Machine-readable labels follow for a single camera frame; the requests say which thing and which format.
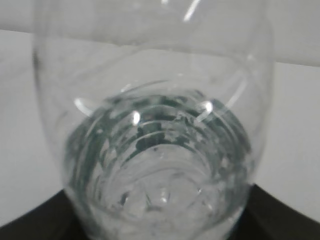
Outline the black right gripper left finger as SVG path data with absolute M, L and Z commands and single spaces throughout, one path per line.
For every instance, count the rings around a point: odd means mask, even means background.
M 0 227 L 2 240 L 87 240 L 64 191 Z

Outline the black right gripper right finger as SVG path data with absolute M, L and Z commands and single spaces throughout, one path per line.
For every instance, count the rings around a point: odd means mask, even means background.
M 318 240 L 320 224 L 254 185 L 232 240 Z

